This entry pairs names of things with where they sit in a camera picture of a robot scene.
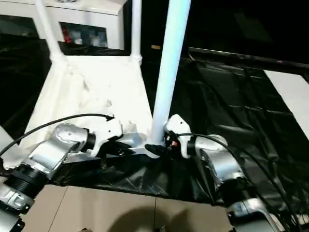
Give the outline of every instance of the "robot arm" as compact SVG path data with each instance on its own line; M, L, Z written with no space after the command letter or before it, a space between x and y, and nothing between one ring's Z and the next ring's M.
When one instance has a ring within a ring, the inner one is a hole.
M25 226L19 214L26 214L35 197L53 178L68 154L97 150L107 139L120 136L119 121L113 119L108 133L89 133L70 123L59 124L50 138L40 143L0 185L0 232L20 232Z
M167 122L166 131L172 131L173 134L190 133L190 127L182 118L174 115ZM223 137L209 136L227 146ZM219 143L204 137L186 135L178 137L178 142L184 158L198 157L206 161L234 231L280 231L229 151Z

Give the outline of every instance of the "black plastic sheet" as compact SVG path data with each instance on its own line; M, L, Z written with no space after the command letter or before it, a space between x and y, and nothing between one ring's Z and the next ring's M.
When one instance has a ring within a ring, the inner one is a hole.
M61 46L67 55L125 54L73 44ZM2 112L5 111L1 124L6 123L5 129L15 138L24 130L48 73L48 56L43 41L1 38L0 88L2 99L8 100L1 105ZM141 67L151 109L154 107L159 65L144 60ZM12 94L18 96L19 101L13 101L9 97ZM16 116L16 111L23 106L28 113ZM282 184L293 208L297 212L306 212L309 206L309 142L262 70L183 59L170 114L179 114L189 123L192 132L219 134L240 147L233 150L245 159L242 165L250 179L267 201L279 208L282 206L281 197L242 150L255 156ZM196 160L183 159L180 154L159 159L133 155L108 158L104 170L100 160L66 164L55 176L53 184L213 203L214 189L206 190L205 179L213 186L207 168L203 167L201 171Z

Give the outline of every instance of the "white cabinet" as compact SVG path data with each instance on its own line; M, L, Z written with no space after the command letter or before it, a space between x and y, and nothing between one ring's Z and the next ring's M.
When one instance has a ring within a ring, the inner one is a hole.
M65 41L61 23L87 25L106 32L107 45L113 49L124 49L123 6L127 0L78 0L60 3L45 0L52 27L58 41ZM39 20L34 0L0 0L0 15L33 18L40 38L45 33Z

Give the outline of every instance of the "cable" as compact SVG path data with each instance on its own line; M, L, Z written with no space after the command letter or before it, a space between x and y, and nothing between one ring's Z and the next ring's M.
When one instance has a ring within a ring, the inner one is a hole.
M199 137L204 137L206 139L212 140L218 144L220 144L221 146L223 146L229 153L231 153L231 155L238 160L237 155L224 143L222 143L221 141L211 137L211 136L207 136L204 134L197 134L197 133L182 133L182 134L177 134L177 137L180 136L199 136ZM291 203L289 202L289 200L286 198L285 193L281 190L281 188L279 187L279 185L272 179L272 177L270 176L270 174L268 173L268 171L262 166L262 164L260 163L260 161L258 159L256 159L253 155L251 155L249 152L235 146L232 145L233 147L237 148L240 151L243 151L246 155L248 155L255 163L256 165L262 170L262 172L266 175L266 177L269 179L269 181L272 183L272 185L274 186L274 188L276 189L276 191L279 193L279 195L282 197L282 199L284 200L286 206L288 207L290 213L292 214L294 221L296 223L296 226L298 227L299 231L303 231L301 228L301 225L297 219L296 213L294 212L294 210L291 207Z
M104 117L106 118L108 121L109 120L112 120L113 117L112 116L109 116L109 115L102 115L102 114L80 114L80 115L73 115L73 116L68 116L68 117L63 117L63 118L60 118L60 119L57 119L57 120L54 120L54 121L51 121L51 122L48 122L48 123L45 123L39 127L36 127L30 131L28 131L27 133L25 133L24 135L20 136L18 139L14 140L13 142L11 142L10 144L8 144L1 152L0 152L0 157L7 151L9 150L12 146L14 146L15 144L17 144L18 142L20 142L22 139L26 138L27 136L31 135L32 133L44 128L44 127L48 127L50 125L53 125L53 124L56 124L58 122L62 122L62 121L65 121L65 120L69 120L69 119L72 119L72 118L77 118L77 117L86 117L86 116L95 116L95 117Z
M189 56L189 58L190 58L192 61L196 61L196 59L193 58L193 56L191 55L190 52L188 52L188 56Z
M246 169L242 170L245 174L245 176L247 177L247 179L249 180L249 182L251 183L252 186L255 186L254 182L251 180L248 172ZM275 209L274 207L272 207L268 201L262 196L262 194L259 191L256 191L256 195L262 200L262 202L264 203L264 205L266 206L266 208L269 210L269 212L271 214L273 214L280 222L281 226L285 229L286 232L291 231L290 230L290 226L289 223L287 223L282 216L280 215L280 212Z

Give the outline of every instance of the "white fabric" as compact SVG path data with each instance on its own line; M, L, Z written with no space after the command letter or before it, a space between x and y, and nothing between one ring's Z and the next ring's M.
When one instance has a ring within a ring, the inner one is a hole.
M0 151L2 151L8 144L13 142L11 136L0 126ZM20 164L21 160L27 155L27 151L14 145L6 151L1 158L3 159L3 167L5 169L13 168Z
M65 60L53 62L26 131L61 117L98 113L114 115L124 133L149 134L152 116L137 60L85 56ZM105 121L100 117L69 120L91 131ZM30 135L20 146L28 148L43 141L53 128Z

